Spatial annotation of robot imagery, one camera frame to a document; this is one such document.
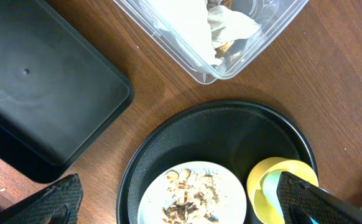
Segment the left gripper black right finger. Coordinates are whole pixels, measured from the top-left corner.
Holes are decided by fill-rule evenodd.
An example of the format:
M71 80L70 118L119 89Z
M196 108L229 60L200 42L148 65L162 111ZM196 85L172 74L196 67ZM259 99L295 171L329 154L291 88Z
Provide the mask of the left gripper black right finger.
M281 172L277 198L288 224L362 224L362 210L290 172Z

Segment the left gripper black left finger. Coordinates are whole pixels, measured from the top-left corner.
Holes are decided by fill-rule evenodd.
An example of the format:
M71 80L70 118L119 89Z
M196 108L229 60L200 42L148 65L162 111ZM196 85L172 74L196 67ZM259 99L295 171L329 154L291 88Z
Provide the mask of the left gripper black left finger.
M76 223L82 199L79 175L70 174L1 211L0 223Z

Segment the light blue cup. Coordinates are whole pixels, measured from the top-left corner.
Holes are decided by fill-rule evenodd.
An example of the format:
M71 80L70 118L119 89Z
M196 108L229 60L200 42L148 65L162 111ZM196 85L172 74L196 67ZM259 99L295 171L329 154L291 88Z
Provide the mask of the light blue cup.
M317 176L310 167L308 169L276 169L267 172L259 183L260 190L255 198L256 215L263 223L285 223L280 200L277 197L277 186L282 172L290 172L318 187Z

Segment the white napkin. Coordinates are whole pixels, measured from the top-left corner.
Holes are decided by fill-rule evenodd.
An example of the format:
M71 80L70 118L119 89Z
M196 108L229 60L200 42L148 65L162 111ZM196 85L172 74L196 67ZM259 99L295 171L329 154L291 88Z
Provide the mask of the white napkin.
M215 57L204 0L150 0L149 4L164 22L207 64L219 65Z

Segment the clear plastic waste bin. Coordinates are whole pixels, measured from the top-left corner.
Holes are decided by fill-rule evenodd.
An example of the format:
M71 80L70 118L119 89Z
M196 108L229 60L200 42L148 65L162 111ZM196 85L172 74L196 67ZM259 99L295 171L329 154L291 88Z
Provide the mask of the clear plastic waste bin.
M233 1L231 9L255 20L260 29L248 39L236 40L221 56L222 63L218 66L202 60L148 1L114 2L191 77L206 85L235 77L272 43L309 1Z

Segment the waste in clear bin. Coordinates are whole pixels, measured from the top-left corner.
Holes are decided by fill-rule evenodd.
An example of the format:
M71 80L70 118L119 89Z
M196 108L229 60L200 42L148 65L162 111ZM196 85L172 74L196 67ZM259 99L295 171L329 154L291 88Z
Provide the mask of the waste in clear bin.
M261 26L249 16L231 9L233 0L208 1L208 23L216 58L222 58L239 39L252 37Z

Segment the yellow bowl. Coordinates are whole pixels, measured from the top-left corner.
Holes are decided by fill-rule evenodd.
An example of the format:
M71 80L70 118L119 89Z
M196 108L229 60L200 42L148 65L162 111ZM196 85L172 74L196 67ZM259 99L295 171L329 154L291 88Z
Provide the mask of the yellow bowl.
M297 177L318 186L318 177L314 170L306 163L282 157L270 157L256 164L247 179L247 194L258 219L265 224L284 224L280 205L274 206L277 182L280 173L290 172Z

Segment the round black tray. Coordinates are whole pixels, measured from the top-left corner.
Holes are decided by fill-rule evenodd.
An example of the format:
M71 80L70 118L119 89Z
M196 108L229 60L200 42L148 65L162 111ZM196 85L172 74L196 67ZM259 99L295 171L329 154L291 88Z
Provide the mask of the round black tray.
M317 169L302 132L268 106L216 100L183 110L153 130L132 156L118 190L116 221L136 223L144 192L173 166L212 162L230 170L245 186L251 169L268 157L300 160Z

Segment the grey plate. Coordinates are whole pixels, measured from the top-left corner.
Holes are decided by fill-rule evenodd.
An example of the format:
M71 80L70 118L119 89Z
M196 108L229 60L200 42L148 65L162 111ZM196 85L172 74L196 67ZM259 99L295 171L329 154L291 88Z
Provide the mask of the grey plate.
M139 204L137 213L138 223L163 223L162 207L167 207L172 203L171 195L166 190L167 179L165 174L170 170L180 171L190 169L195 172L207 171L215 173L219 177L217 189L222 194L219 207L215 216L219 218L219 223L243 223L245 220L247 202L246 193L238 178L225 167L203 161L186 162L173 166L159 175L144 192Z

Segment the food scraps on plate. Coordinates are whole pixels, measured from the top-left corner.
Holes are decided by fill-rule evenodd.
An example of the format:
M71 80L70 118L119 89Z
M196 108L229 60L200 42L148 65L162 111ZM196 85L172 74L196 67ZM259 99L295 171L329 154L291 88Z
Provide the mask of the food scraps on plate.
M215 224L215 216L222 194L217 189L219 177L207 171L190 169L170 170L165 174L166 190L172 203L162 207L163 223L170 224Z

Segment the black rectangular bin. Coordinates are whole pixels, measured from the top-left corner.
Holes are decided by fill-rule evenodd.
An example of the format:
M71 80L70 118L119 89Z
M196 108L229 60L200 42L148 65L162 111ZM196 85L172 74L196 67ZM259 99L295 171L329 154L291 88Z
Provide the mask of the black rectangular bin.
M130 80L45 1L0 0L0 159L57 180L131 104Z

